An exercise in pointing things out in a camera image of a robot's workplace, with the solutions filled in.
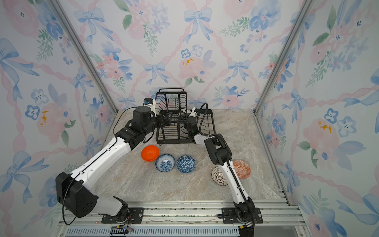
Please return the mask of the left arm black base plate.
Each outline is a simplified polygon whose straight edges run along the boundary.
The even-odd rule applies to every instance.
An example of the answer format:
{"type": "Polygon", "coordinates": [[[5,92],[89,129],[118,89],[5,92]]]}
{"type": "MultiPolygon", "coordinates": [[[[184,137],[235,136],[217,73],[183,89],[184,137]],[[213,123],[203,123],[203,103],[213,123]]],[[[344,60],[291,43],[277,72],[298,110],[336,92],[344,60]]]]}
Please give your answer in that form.
{"type": "Polygon", "coordinates": [[[122,208],[116,216],[104,215],[102,224],[141,224],[144,216],[144,208],[128,207],[122,208]]]}

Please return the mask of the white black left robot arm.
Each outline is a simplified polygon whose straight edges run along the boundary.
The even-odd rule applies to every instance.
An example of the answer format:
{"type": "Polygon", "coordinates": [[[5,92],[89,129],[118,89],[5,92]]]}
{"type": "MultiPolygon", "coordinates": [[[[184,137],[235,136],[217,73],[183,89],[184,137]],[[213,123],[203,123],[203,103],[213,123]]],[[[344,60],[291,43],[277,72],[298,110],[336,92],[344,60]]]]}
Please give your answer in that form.
{"type": "Polygon", "coordinates": [[[147,142],[148,134],[171,125],[171,121],[171,112],[156,114],[152,107],[136,107],[132,119],[114,135],[108,145],[71,173],[61,172],[56,177],[57,200],[62,204],[63,210],[70,211],[77,218],[97,213],[118,223],[126,222],[130,214],[124,200],[101,197],[91,190],[121,157],[140,143],[147,142]]]}

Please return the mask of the orange plastic bowl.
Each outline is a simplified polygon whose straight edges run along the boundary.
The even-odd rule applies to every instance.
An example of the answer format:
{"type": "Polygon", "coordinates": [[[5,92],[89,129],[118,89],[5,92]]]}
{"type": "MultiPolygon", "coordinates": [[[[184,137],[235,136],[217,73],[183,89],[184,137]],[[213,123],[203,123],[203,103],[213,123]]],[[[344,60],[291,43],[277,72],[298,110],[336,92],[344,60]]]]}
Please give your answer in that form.
{"type": "Polygon", "coordinates": [[[141,152],[141,158],[146,162],[154,162],[160,156],[160,150],[157,146],[149,145],[141,152]]]}

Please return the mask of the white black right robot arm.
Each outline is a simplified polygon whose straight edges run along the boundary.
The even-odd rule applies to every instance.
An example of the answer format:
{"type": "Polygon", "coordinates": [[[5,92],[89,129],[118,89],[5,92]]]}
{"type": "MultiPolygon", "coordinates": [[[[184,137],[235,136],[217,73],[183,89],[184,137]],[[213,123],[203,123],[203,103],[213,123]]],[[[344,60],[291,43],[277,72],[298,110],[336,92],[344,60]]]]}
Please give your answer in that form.
{"type": "Polygon", "coordinates": [[[198,118],[195,116],[187,118],[185,128],[189,137],[195,144],[205,146],[211,162],[217,165],[224,175],[232,194],[238,220],[241,223],[253,224],[256,207],[235,171],[230,147],[222,134],[206,135],[200,132],[200,125],[197,124],[197,121],[198,118]]]}

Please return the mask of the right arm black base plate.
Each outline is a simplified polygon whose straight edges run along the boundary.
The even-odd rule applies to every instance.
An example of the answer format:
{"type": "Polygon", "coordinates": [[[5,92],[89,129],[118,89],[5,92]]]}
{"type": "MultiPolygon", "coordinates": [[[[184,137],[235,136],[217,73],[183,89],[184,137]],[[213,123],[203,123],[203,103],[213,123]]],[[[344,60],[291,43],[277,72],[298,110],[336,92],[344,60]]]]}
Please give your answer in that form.
{"type": "MultiPolygon", "coordinates": [[[[237,217],[235,208],[232,207],[221,208],[221,214],[218,214],[217,217],[222,219],[224,224],[242,224],[240,219],[237,217]]],[[[255,224],[262,224],[264,222],[261,210],[259,208],[255,208],[253,212],[253,219],[255,224]]]]}

